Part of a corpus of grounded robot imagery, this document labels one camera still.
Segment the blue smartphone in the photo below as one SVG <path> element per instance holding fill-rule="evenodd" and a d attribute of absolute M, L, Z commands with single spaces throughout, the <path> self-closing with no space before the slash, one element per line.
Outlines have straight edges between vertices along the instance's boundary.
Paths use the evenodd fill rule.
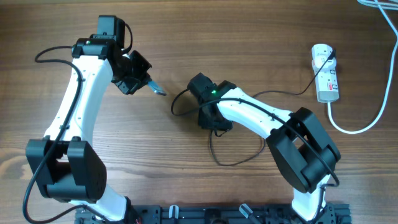
<path fill-rule="evenodd" d="M 166 92 L 155 81 L 148 81 L 147 86 L 157 95 L 166 96 Z"/>

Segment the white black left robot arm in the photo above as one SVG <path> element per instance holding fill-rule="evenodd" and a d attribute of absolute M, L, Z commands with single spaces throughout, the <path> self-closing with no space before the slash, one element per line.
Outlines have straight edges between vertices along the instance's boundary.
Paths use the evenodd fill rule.
<path fill-rule="evenodd" d="M 150 63 L 108 35 L 79 39 L 71 51 L 71 78 L 57 115 L 43 138 L 31 139 L 25 149 L 33 176 L 24 195 L 23 216 L 32 221 L 28 203 L 37 186 L 43 197 L 88 211 L 99 222 L 139 223 L 130 199 L 107 184 L 106 167 L 92 141 L 108 85 L 115 84 L 125 95 L 151 85 Z"/>

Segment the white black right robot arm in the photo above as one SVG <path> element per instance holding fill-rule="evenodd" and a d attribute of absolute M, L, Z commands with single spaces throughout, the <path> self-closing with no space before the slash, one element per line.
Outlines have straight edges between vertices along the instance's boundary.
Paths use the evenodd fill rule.
<path fill-rule="evenodd" d="M 198 124 L 203 129 L 219 136 L 239 123 L 262 137 L 294 189 L 293 210 L 305 221 L 318 220 L 341 154 L 310 110 L 291 112 L 269 106 L 229 81 L 217 85 L 202 73 L 190 80 L 187 90 L 200 105 Z"/>

